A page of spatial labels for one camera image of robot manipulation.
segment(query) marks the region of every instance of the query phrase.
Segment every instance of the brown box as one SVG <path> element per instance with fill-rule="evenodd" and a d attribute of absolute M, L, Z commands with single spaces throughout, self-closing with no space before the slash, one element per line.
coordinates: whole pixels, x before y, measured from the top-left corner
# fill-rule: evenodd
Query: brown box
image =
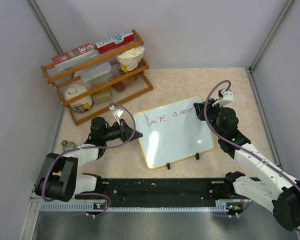
<path fill-rule="evenodd" d="M 123 79 L 121 81 L 116 82 L 115 84 L 112 84 L 112 87 L 117 90 L 118 92 L 122 92 L 127 87 L 129 87 L 131 84 L 133 84 L 138 78 L 138 75 L 130 76 L 126 79 Z"/>
<path fill-rule="evenodd" d="M 105 87 L 94 94 L 92 94 L 92 99 L 95 104 L 104 103 L 112 99 L 110 87 Z"/>

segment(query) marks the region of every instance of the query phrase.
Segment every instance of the wooden frame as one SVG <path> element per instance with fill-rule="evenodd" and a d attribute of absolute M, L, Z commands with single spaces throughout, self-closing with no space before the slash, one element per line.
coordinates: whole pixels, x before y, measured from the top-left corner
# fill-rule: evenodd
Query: wooden frame
<path fill-rule="evenodd" d="M 42 74 L 43 74 L 46 82 L 48 84 L 51 84 L 53 86 L 53 88 L 56 91 L 56 94 L 57 94 L 57 96 L 58 96 L 61 104 L 68 109 L 68 111 L 70 113 L 70 116 L 71 116 L 71 118 L 73 120 L 73 123 L 76 126 L 78 126 L 79 124 L 82 124 L 85 121 L 87 121 L 89 119 L 92 119 L 92 118 L 94 118 L 94 117 L 96 117 L 96 116 L 98 116 L 98 115 L 100 115 L 100 114 L 102 114 L 102 113 L 104 113 L 104 112 L 106 112 L 106 111 L 109 110 L 109 107 L 104 107 L 104 108 L 102 108 L 102 109 L 100 109 L 100 110 L 98 110 L 96 112 L 93 112 L 92 114 L 90 114 L 88 116 L 85 116 L 85 117 L 83 117 L 81 119 L 76 119 L 76 117 L 74 115 L 74 112 L 73 112 L 72 108 L 70 107 L 70 104 L 73 103 L 73 102 L 75 102 L 75 101 L 77 101 L 77 100 L 79 100 L 79 99 L 82 99 L 82 98 L 84 98 L 84 97 L 86 97 L 88 95 L 92 95 L 92 94 L 94 94 L 95 92 L 97 92 L 97 91 L 99 91 L 101 89 L 107 88 L 107 87 L 109 87 L 109 86 L 111 86 L 111 85 L 113 85 L 113 84 L 115 84 L 115 83 L 117 83 L 119 81 L 122 81 L 122 80 L 124 80 L 126 78 L 129 78 L 129 77 L 131 77 L 133 75 L 136 75 L 136 74 L 140 74 L 141 75 L 142 79 L 144 80 L 144 82 L 147 84 L 148 87 L 146 87 L 145 89 L 140 90 L 140 91 L 138 91 L 138 92 L 136 92 L 136 93 L 134 93 L 134 94 L 132 94 L 132 95 L 124 98 L 124 99 L 119 100 L 118 103 L 120 103 L 120 104 L 125 103 L 125 102 L 127 102 L 127 101 L 129 101 L 131 99 L 134 99 L 134 98 L 136 98 L 136 97 L 138 97 L 138 96 L 140 96 L 140 95 L 142 95 L 142 94 L 144 94 L 144 93 L 146 93 L 146 92 L 154 89 L 154 87 L 152 86 L 151 82 L 149 81 L 149 79 L 147 78 L 147 76 L 146 76 L 146 74 L 144 72 L 146 69 L 149 68 L 148 63 L 146 62 L 146 60 L 144 58 L 141 59 L 139 65 L 138 65 L 138 67 L 136 69 L 134 69 L 134 70 L 132 70 L 132 71 L 130 71 L 128 73 L 125 73 L 125 74 L 123 74 L 121 76 L 118 76 L 115 79 L 113 79 L 113 80 L 111 80 L 109 82 L 106 82 L 106 83 L 104 83 L 104 84 L 102 84 L 100 86 L 94 87 L 94 88 L 92 88 L 92 89 L 90 89 L 90 90 L 88 90 L 88 91 L 86 91 L 86 92 L 84 92 L 84 93 L 82 93 L 82 94 L 80 94 L 78 96 L 75 96 L 75 97 L 73 97 L 73 98 L 71 98 L 69 100 L 65 100 L 63 94 L 60 91 L 60 88 L 63 88 L 65 86 L 69 85 L 69 84 L 72 84 L 72 83 L 80 80 L 81 79 L 80 76 L 73 77 L 73 78 L 71 78 L 69 80 L 66 80 L 66 81 L 64 81 L 62 83 L 59 83 L 59 84 L 55 83 L 55 81 L 57 81 L 59 79 L 62 79 L 64 77 L 70 76 L 70 75 L 74 74 L 75 72 L 83 70 L 83 69 L 85 69 L 85 68 L 87 68 L 89 66 L 97 64 L 99 62 L 102 62 L 102 61 L 104 61 L 106 59 L 114 57 L 114 56 L 116 56 L 118 54 L 121 54 L 121 53 L 123 53 L 123 52 L 125 52 L 127 50 L 130 50 L 132 48 L 135 48 L 137 46 L 143 45 L 144 41 L 141 38 L 141 36 L 139 35 L 139 33 L 136 30 L 132 30 L 132 32 L 134 33 L 135 38 L 136 38 L 135 42 L 130 43 L 130 44 L 126 44 L 125 46 L 123 46 L 121 48 L 118 48 L 118 49 L 115 49 L 114 51 L 111 51 L 110 53 L 107 53 L 107 54 L 104 54 L 104 55 L 102 55 L 100 57 L 92 59 L 92 60 L 90 60 L 88 62 L 85 62 L 85 63 L 79 65 L 79 66 L 76 66 L 76 67 L 70 68 L 68 70 L 65 70 L 65 71 L 63 71 L 61 73 L 58 73 L 57 75 L 50 76 L 49 73 L 47 72 L 49 69 L 52 69 L 52 68 L 55 67 L 53 63 L 51 63 L 49 65 L 46 65 L 46 66 L 41 66 L 41 71 L 42 71 Z M 113 66 L 116 63 L 117 63 L 116 61 L 112 61 L 110 64 Z"/>

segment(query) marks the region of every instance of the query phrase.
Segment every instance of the tan countertop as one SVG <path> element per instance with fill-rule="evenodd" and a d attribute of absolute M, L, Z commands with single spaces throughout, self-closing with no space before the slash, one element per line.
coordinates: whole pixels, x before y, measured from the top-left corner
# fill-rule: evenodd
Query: tan countertop
<path fill-rule="evenodd" d="M 217 83 L 222 80 L 230 80 L 234 101 L 229 107 L 235 110 L 239 118 L 239 130 L 264 156 L 272 160 L 254 96 L 243 67 L 162 68 L 149 69 L 145 73 L 154 89 L 124 104 L 132 114 L 193 95 L 201 95 L 205 99 Z M 133 88 L 137 88 L 143 82 L 140 76 L 139 78 L 140 83 L 135 82 L 127 88 L 127 92 L 133 91 Z M 216 92 L 212 97 L 217 98 L 218 93 Z M 111 125 L 114 122 L 109 111 L 100 116 L 104 117 Z M 124 113 L 122 118 L 130 127 L 133 126 L 127 113 Z M 62 140 L 73 141 L 78 145 L 83 144 L 90 133 L 90 125 L 91 122 L 87 121 L 75 126 L 70 114 L 66 112 L 55 152 L 62 152 Z M 139 141 L 134 140 L 122 147 L 107 149 L 103 157 L 82 166 L 78 173 L 98 174 L 103 178 L 210 178 L 224 177 L 228 172 L 241 171 L 250 177 L 254 176 L 249 169 L 225 154 L 220 149 L 217 138 L 215 136 L 213 138 L 215 143 L 213 150 L 200 154 L 199 160 L 190 157 L 172 163 L 170 170 L 166 167 L 147 168 Z M 107 145 L 114 146 L 120 143 L 121 141 L 117 139 L 108 142 Z"/>

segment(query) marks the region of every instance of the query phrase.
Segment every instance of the white container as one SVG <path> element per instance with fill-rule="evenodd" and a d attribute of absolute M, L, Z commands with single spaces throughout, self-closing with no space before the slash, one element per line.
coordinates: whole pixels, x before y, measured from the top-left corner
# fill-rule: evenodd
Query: white container
<path fill-rule="evenodd" d="M 81 84 L 71 84 L 64 92 L 64 99 L 66 101 L 87 92 L 87 88 Z M 77 112 L 85 112 L 91 108 L 92 98 L 90 95 L 85 96 L 73 103 L 70 103 L 70 106 Z"/>

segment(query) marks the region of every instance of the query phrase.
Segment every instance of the white wall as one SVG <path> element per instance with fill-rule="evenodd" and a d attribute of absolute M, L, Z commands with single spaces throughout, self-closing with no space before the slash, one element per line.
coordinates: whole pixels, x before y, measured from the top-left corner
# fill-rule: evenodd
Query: white wall
<path fill-rule="evenodd" d="M 37 0 L 64 51 L 122 31 L 151 68 L 250 66 L 287 0 Z"/>
<path fill-rule="evenodd" d="M 300 178 L 300 0 L 255 70 L 284 165 Z"/>
<path fill-rule="evenodd" d="M 55 51 L 25 0 L 0 0 L 0 240 L 19 238 L 61 104 L 41 73 Z"/>

